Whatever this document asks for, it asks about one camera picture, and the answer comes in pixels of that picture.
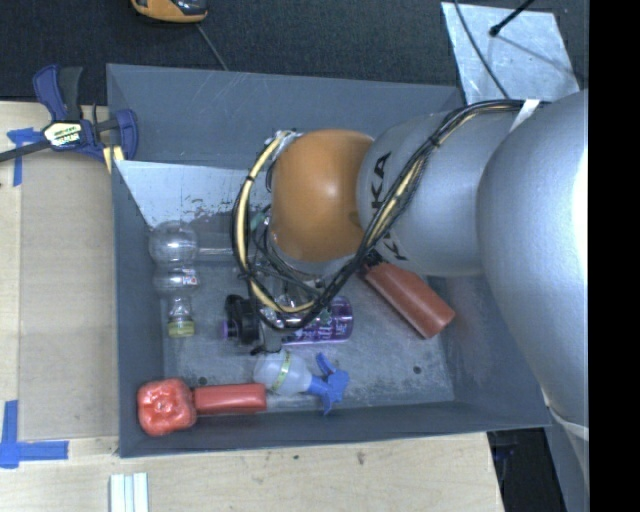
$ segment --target black cable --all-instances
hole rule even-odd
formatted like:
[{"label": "black cable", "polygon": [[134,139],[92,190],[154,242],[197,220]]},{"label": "black cable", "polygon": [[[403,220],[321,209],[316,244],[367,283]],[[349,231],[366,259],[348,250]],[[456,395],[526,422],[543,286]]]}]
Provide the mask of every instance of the black cable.
[{"label": "black cable", "polygon": [[500,31],[505,26],[507,26],[508,23],[511,22],[512,19],[514,19],[516,16],[519,16],[520,13],[522,11],[524,11],[527,7],[529,7],[533,2],[535,2],[535,0],[527,0],[520,7],[518,7],[515,11],[513,11],[511,14],[509,14],[509,16],[507,16],[505,19],[503,19],[500,23],[498,23],[498,24],[494,25],[493,27],[491,27],[489,29],[489,35],[491,37],[497,36],[500,33]]},{"label": "black cable", "polygon": [[467,26],[467,22],[465,21],[464,16],[462,15],[462,10],[460,9],[460,4],[458,4],[458,0],[453,0],[453,3],[455,5],[455,7],[456,7],[456,11],[458,13],[458,17],[460,18],[460,22],[462,23],[462,28],[464,28],[464,31],[467,33],[467,37],[469,38],[469,42],[471,43],[471,46],[473,46],[473,49],[476,51],[476,54],[478,54],[478,58],[480,59],[480,62],[482,62],[482,65],[487,70],[487,73],[489,73],[489,76],[491,77],[491,80],[493,80],[493,83],[496,84],[496,87],[498,87],[498,89],[500,89],[500,92],[505,97],[505,99],[510,99],[511,96],[509,96],[509,94],[507,93],[505,88],[502,86],[502,84],[500,83],[500,81],[498,80],[496,75],[493,73],[492,69],[489,67],[489,64],[487,63],[487,61],[485,60],[484,56],[482,55],[482,52],[480,51],[480,48],[478,48],[476,40],[471,35],[471,31],[469,30],[469,27]]},{"label": "black cable", "polygon": [[[375,250],[375,247],[378,244],[378,242],[384,236],[387,235],[387,233],[393,227],[396,220],[399,218],[399,216],[405,211],[406,207],[409,205],[412,197],[414,196],[416,190],[420,185],[422,174],[428,163],[429,156],[436,148],[440,146],[442,141],[449,134],[451,134],[455,129],[457,129],[463,123],[469,121],[470,119],[472,119],[478,114],[481,114],[484,112],[495,112],[495,111],[517,111],[522,108],[523,103],[524,102],[521,100],[509,100],[509,99],[508,100],[489,100],[489,101],[483,101],[483,102],[475,103],[465,107],[461,107],[457,110],[450,112],[443,119],[442,123],[433,132],[433,134],[427,137],[426,141],[414,152],[411,158],[409,158],[409,160],[403,167],[398,177],[391,184],[391,187],[389,188],[389,190],[387,191],[387,193],[385,194],[382,200],[381,206],[377,209],[376,213],[373,215],[371,221],[367,225],[367,228],[364,232],[364,236],[362,238],[362,242],[360,243],[360,246],[356,250],[356,253],[353,256],[353,258],[351,258],[334,275],[334,277],[325,286],[324,290],[322,291],[322,293],[320,293],[319,296],[310,300],[313,304],[310,306],[309,309],[305,310],[305,313],[303,314],[302,318],[297,316],[300,313],[295,314],[296,320],[297,320],[296,328],[297,329],[303,328],[306,325],[308,325],[310,322],[312,322],[315,318],[317,318],[318,315],[320,315],[321,312],[329,306],[331,300],[338,294],[338,292],[344,286],[346,281],[355,272],[359,271],[362,268],[362,265],[364,264],[366,259],[369,257],[371,252]],[[398,191],[409,173],[412,173],[410,181],[408,182],[405,190],[402,193],[399,193]],[[237,215],[239,199],[240,199],[240,194],[236,198],[236,201],[234,203],[233,210],[232,210],[232,216],[234,219],[236,218],[236,215]],[[396,201],[396,203],[391,207],[390,211],[387,212],[386,217],[382,218],[382,216],[384,215],[384,212],[391,204],[391,201]],[[245,228],[250,230],[249,215],[245,216],[245,223],[246,223]],[[248,236],[245,239],[247,240],[253,239],[254,243],[257,246],[259,246],[260,242],[256,239],[256,236],[257,234],[254,233],[253,236]],[[232,240],[232,246],[234,249],[234,254],[237,255],[239,254],[239,252],[237,247],[237,241],[235,239],[235,229],[233,227],[231,229],[231,240]],[[258,250],[265,251],[268,253],[266,248],[265,238],[263,238],[263,243],[265,244],[265,247],[264,248],[259,247]],[[273,296],[267,290],[266,286],[256,278],[256,272],[260,272],[261,270],[264,270],[264,269],[263,268],[256,269],[255,265],[253,265],[254,268],[251,268],[251,267],[252,265],[250,262],[247,262],[246,268],[244,268],[244,266],[241,265],[242,271],[244,272],[243,277],[247,279],[249,295],[251,296],[253,294],[251,289],[251,283],[253,283],[265,294],[265,296],[269,297],[269,300],[271,300],[277,306],[277,302],[273,299]],[[276,269],[276,272],[277,272],[279,270],[279,264],[274,265],[274,268]],[[295,283],[296,276],[292,272],[287,272],[286,274],[287,274],[287,279],[284,279],[284,280],[291,282],[291,279],[293,279],[293,282]],[[302,283],[301,281],[295,284],[303,289],[306,286],[306,284]],[[285,318],[291,315],[289,313],[284,312],[283,310],[278,310],[277,313],[284,315]],[[290,329],[288,327],[283,328],[281,326],[274,325],[269,319],[265,317],[262,311],[260,311],[259,305],[256,306],[256,314],[260,317],[260,319],[263,322],[265,322],[267,325],[269,325],[275,330],[282,331],[282,330]]]},{"label": "black cable", "polygon": [[216,47],[213,46],[213,43],[211,42],[211,39],[209,39],[209,37],[207,36],[207,34],[204,31],[204,29],[200,26],[200,23],[196,23],[196,27],[198,28],[198,32],[200,32],[200,35],[204,38],[205,42],[207,43],[207,46],[209,46],[209,48],[213,52],[213,55],[215,56],[215,58],[218,59],[218,62],[222,66],[222,69],[224,69],[225,71],[229,71],[229,68],[227,67],[227,65],[222,60],[222,57],[218,53],[218,50],[216,50]]},{"label": "black cable", "polygon": [[[262,209],[262,212],[268,211],[271,208],[271,205]],[[306,283],[303,283],[300,279],[298,279],[294,273],[285,266],[277,257],[272,255],[269,252],[268,244],[267,244],[267,235],[268,235],[268,227],[264,227],[261,234],[258,234],[258,230],[254,230],[252,234],[253,243],[256,246],[256,254],[254,255],[254,265],[257,259],[257,254],[260,253],[264,257],[265,260],[275,269],[275,271],[271,271],[264,266],[261,266],[257,272],[262,272],[274,277],[279,277],[283,281],[292,283],[302,289],[304,289],[309,295],[320,295],[320,292],[316,289],[311,288]]]}]

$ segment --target clear glass bottle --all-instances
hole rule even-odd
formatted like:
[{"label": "clear glass bottle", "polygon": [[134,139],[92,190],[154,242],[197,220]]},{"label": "clear glass bottle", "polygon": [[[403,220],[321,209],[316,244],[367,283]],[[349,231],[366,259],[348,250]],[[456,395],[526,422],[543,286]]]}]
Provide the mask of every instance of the clear glass bottle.
[{"label": "clear glass bottle", "polygon": [[172,338],[195,334],[191,297],[200,287],[194,267],[198,254],[196,232],[181,221],[159,224],[149,238],[149,253],[156,262],[153,287],[166,299],[167,329]]}]

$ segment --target purple bottle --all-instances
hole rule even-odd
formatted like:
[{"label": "purple bottle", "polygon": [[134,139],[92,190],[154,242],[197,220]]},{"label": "purple bottle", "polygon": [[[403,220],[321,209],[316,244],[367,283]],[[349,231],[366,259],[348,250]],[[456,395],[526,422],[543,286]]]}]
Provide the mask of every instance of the purple bottle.
[{"label": "purple bottle", "polygon": [[306,327],[299,329],[282,339],[283,345],[303,343],[340,343],[346,341],[353,331],[353,311],[346,297],[334,297],[329,304],[331,316],[320,317]]}]

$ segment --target red cylinder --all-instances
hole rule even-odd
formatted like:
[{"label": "red cylinder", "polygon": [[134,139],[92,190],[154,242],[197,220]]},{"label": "red cylinder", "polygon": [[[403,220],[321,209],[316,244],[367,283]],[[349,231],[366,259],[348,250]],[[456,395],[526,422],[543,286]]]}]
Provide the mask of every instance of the red cylinder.
[{"label": "red cylinder", "polygon": [[227,384],[193,390],[198,414],[253,414],[267,409],[264,384]]},{"label": "red cylinder", "polygon": [[365,269],[364,280],[427,339],[442,331],[456,315],[418,274],[391,263]]}]

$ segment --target black floor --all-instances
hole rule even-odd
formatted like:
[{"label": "black floor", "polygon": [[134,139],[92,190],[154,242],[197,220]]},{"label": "black floor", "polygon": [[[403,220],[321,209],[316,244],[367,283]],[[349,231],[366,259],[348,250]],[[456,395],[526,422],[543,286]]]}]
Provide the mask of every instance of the black floor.
[{"label": "black floor", "polygon": [[[516,8],[519,0],[470,1]],[[210,1],[202,23],[234,71],[459,86],[440,2],[434,0]],[[588,0],[538,0],[553,12],[578,84],[589,79]],[[220,69],[193,25],[142,23],[128,0],[3,2],[0,99],[34,97],[41,67],[83,66],[83,104],[106,104],[106,63]],[[490,433],[505,507],[565,510],[542,430]]]}]

